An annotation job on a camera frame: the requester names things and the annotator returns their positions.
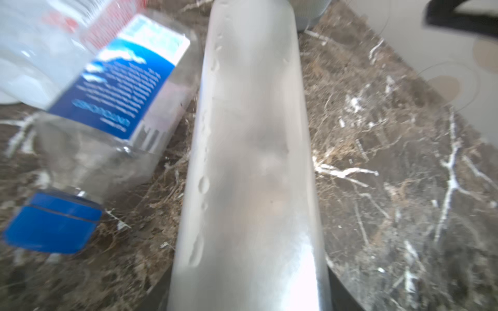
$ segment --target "black object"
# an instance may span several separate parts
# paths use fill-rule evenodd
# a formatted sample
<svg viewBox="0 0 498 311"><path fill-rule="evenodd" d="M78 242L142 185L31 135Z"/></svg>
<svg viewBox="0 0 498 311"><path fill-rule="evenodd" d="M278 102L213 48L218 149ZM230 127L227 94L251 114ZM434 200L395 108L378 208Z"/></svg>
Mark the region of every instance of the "black object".
<svg viewBox="0 0 498 311"><path fill-rule="evenodd" d="M163 274L152 291L142 300L135 311L166 311L173 265ZM337 276L329 268L330 291L334 311L365 311L351 296Z"/></svg>
<svg viewBox="0 0 498 311"><path fill-rule="evenodd" d="M431 0L425 22L432 26L475 32L498 38L498 18L486 14L458 13L455 9L467 0Z"/></svg>

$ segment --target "bottle cap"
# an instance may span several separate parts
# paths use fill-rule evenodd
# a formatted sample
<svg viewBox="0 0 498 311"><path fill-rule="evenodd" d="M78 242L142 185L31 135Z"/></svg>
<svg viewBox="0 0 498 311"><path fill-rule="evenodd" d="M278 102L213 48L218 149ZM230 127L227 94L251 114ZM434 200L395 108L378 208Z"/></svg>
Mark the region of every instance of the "bottle cap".
<svg viewBox="0 0 498 311"><path fill-rule="evenodd" d="M63 192L38 192L3 232L10 245L39 252L74 254L97 227L95 202Z"/></svg>

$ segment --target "stainless steel object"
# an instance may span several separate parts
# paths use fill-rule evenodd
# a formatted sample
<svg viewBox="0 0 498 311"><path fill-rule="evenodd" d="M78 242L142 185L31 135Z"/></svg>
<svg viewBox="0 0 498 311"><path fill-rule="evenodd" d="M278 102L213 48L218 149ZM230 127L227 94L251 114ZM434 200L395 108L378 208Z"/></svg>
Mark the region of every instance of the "stainless steel object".
<svg viewBox="0 0 498 311"><path fill-rule="evenodd" d="M331 310L295 17L211 10L169 311Z"/></svg>
<svg viewBox="0 0 498 311"><path fill-rule="evenodd" d="M314 27L332 0L289 0L296 14L297 30Z"/></svg>

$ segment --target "bottle label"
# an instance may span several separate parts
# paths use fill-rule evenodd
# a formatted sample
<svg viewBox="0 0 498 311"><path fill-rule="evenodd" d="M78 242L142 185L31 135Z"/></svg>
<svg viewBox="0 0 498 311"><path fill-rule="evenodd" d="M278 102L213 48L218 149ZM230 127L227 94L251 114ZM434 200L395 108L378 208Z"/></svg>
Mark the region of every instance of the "bottle label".
<svg viewBox="0 0 498 311"><path fill-rule="evenodd" d="M136 15L49 112L129 139L190 40Z"/></svg>

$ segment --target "brown marble surface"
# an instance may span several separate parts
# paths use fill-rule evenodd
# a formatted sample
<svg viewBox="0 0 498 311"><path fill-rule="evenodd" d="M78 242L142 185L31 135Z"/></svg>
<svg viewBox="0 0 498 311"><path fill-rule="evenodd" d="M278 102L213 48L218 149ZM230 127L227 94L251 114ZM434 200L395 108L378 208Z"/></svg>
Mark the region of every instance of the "brown marble surface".
<svg viewBox="0 0 498 311"><path fill-rule="evenodd" d="M150 6L204 40L210 3L192 2ZM498 310L496 149L343 3L299 42L329 266L367 311ZM0 230L49 180L35 113L0 106ZM81 253L0 243L0 311L138 305L173 259L194 114L195 101L153 179L106 203Z"/></svg>

